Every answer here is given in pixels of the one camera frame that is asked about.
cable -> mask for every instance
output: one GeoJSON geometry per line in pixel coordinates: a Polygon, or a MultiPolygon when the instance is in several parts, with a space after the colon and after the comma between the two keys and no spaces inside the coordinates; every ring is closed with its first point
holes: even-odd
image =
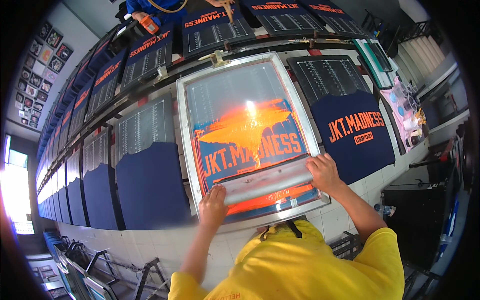
{"type": "Polygon", "coordinates": [[[182,4],[182,6],[180,6],[180,8],[178,8],[177,10],[174,10],[174,11],[169,11],[169,10],[164,9],[163,7],[158,6],[158,4],[154,3],[153,0],[148,0],[148,2],[150,2],[150,4],[151,4],[153,7],[155,7],[155,8],[158,9],[158,10],[161,10],[161,11],[163,11],[163,12],[166,12],[166,13],[176,13],[176,12],[181,11],[181,10],[185,7],[185,5],[187,4],[188,0],[185,0],[185,2],[182,4]]]}

screen printing frame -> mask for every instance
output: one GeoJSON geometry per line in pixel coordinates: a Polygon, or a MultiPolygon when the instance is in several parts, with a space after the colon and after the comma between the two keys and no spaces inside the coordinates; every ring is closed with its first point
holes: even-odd
{"type": "MultiPolygon", "coordinates": [[[[179,78],[177,80],[177,102],[180,117],[180,132],[182,135],[183,151],[185,153],[185,160],[187,165],[187,174],[190,181],[190,188],[192,190],[193,202],[195,203],[195,210],[197,211],[197,215],[199,213],[198,204],[202,200],[203,196],[201,192],[200,182],[198,181],[199,176],[195,166],[195,156],[192,149],[193,141],[186,97],[186,87],[188,86],[188,84],[199,81],[203,78],[211,77],[220,73],[224,73],[226,71],[231,71],[237,68],[262,62],[272,63],[279,80],[283,84],[285,93],[290,97],[292,110],[297,114],[300,128],[303,131],[305,147],[307,151],[312,156],[317,156],[320,154],[320,150],[313,134],[312,126],[310,124],[310,121],[308,120],[307,113],[305,112],[305,108],[301,103],[300,97],[295,89],[295,86],[293,85],[292,80],[290,79],[287,70],[285,69],[285,66],[283,65],[280,57],[277,55],[276,52],[272,51],[232,60],[227,65],[217,68],[208,67],[201,71],[179,78]]],[[[263,171],[265,170],[254,172],[250,175],[246,175],[243,178],[248,179],[248,177],[250,176],[257,177],[257,174],[263,171]]],[[[317,209],[323,205],[330,203],[329,201],[326,202],[326,200],[322,197],[321,191],[319,191],[319,194],[319,199],[313,200],[306,204],[295,206],[283,211],[277,211],[275,213],[271,213],[265,216],[248,218],[233,223],[223,224],[222,226],[220,226],[218,232],[229,232],[239,229],[260,227],[263,225],[278,223],[287,219],[301,216],[311,210],[317,209]]]]}

